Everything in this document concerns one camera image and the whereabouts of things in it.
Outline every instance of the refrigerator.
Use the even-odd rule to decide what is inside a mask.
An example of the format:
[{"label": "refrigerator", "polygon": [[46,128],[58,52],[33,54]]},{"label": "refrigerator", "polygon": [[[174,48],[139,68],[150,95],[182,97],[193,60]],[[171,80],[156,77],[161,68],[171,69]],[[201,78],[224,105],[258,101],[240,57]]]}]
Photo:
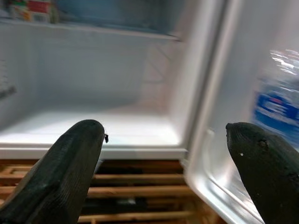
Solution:
[{"label": "refrigerator", "polygon": [[109,134],[101,160],[181,160],[227,223],[263,223],[225,125],[250,121],[269,51],[296,47],[296,0],[55,4],[54,24],[12,19],[0,4],[0,159],[39,159],[95,119]]}]

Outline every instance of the wooden pallet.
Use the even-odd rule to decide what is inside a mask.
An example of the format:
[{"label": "wooden pallet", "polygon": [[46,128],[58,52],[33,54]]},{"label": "wooden pallet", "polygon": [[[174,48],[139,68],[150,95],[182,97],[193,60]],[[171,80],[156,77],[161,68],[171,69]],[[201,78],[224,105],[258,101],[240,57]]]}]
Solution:
[{"label": "wooden pallet", "polygon": [[[0,160],[0,206],[35,160]],[[129,211],[82,214],[92,224],[223,224],[218,215],[186,185],[178,161],[105,161],[93,176],[87,201],[142,201]]]}]

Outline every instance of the plastic bottle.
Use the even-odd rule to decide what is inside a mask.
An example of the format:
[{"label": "plastic bottle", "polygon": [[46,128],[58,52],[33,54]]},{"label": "plastic bottle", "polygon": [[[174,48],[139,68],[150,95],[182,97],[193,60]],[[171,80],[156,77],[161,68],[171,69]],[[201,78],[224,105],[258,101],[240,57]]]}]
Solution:
[{"label": "plastic bottle", "polygon": [[281,135],[299,149],[299,53],[270,52],[252,122]]}]

